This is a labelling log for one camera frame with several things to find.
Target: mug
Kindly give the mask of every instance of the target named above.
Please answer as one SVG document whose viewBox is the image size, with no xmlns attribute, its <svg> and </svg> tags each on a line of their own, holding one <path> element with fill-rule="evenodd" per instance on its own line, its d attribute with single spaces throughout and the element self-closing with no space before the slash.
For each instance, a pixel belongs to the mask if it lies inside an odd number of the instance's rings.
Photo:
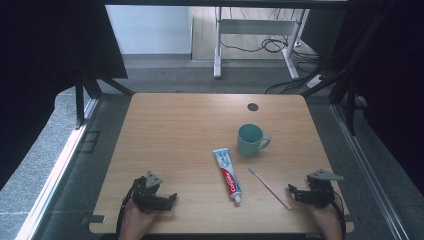
<svg viewBox="0 0 424 240">
<path fill-rule="evenodd" d="M 271 137 L 264 134 L 260 127 L 254 124 L 244 124 L 240 127 L 237 139 L 237 151 L 245 157 L 253 157 L 259 150 L 266 148 Z"/>
</svg>

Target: table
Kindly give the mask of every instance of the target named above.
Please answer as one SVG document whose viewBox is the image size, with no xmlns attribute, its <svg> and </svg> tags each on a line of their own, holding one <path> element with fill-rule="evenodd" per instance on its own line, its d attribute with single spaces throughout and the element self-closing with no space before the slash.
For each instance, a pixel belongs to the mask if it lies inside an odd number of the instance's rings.
<svg viewBox="0 0 424 240">
<path fill-rule="evenodd" d="M 259 109 L 250 111 L 250 103 Z M 250 159 L 236 150 L 237 131 L 244 123 L 261 126 L 272 138 Z M 226 147 L 242 188 L 239 207 L 229 198 L 212 154 Z M 292 210 L 249 172 L 250 165 L 287 197 Z M 151 170 L 164 181 L 157 196 L 176 192 L 178 199 L 149 233 L 314 233 L 307 209 L 293 200 L 287 184 L 307 189 L 306 175 L 320 168 L 332 171 L 302 96 L 138 93 L 132 97 L 93 213 L 105 216 L 104 223 L 91 223 L 90 230 L 115 232 L 123 197 L 134 179 Z M 336 182 L 333 186 L 340 193 Z"/>
<path fill-rule="evenodd" d="M 290 72 L 292 79 L 298 79 L 296 67 L 291 54 L 297 40 L 297 35 L 302 25 L 305 9 L 301 9 L 300 17 L 296 20 L 246 20 L 222 19 L 222 7 L 217 7 L 216 14 L 216 46 L 214 54 L 213 76 L 221 78 L 221 35 L 222 34 L 251 34 L 251 35 L 283 35 L 289 36 L 287 49 L 281 53 Z"/>
</svg>

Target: red label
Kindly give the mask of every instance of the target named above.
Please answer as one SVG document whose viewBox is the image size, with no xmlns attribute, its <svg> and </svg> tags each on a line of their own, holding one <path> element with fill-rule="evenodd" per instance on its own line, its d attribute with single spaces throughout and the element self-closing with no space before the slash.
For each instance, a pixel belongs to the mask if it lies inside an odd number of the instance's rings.
<svg viewBox="0 0 424 240">
<path fill-rule="evenodd" d="M 228 191 L 230 195 L 237 191 L 237 183 L 234 180 L 233 175 L 224 168 L 221 168 L 222 174 L 224 175 L 225 183 L 227 184 Z"/>
</svg>

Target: cable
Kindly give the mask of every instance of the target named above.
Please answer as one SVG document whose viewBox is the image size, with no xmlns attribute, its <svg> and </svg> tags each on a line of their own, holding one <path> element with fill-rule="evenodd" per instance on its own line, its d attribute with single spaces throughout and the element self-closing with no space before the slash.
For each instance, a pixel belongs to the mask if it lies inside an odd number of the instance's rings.
<svg viewBox="0 0 424 240">
<path fill-rule="evenodd" d="M 308 80 L 311 80 L 314 76 L 316 76 L 319 73 L 319 71 L 320 69 L 317 67 L 314 71 L 312 71 L 310 74 L 308 74 L 308 76 L 304 78 L 272 85 L 271 87 L 266 89 L 265 94 L 267 94 L 273 88 L 284 86 L 284 85 L 289 85 L 289 86 L 287 86 L 283 91 L 279 92 L 278 94 L 287 93 L 288 90 L 293 90 L 293 89 L 295 90 L 292 92 L 296 92 L 303 84 L 305 84 L 305 82 L 307 82 Z"/>
</svg>

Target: toothpaste tube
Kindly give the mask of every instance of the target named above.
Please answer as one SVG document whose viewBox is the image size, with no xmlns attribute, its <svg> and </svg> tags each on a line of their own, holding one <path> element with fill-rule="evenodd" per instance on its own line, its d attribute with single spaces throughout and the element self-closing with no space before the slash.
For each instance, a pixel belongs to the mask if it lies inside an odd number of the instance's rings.
<svg viewBox="0 0 424 240">
<path fill-rule="evenodd" d="M 225 184 L 227 185 L 230 197 L 234 199 L 237 204 L 241 202 L 241 189 L 238 184 L 236 173 L 231 163 L 230 152 L 228 148 L 213 150 L 213 155 L 221 168 L 222 175 L 224 176 Z"/>
</svg>

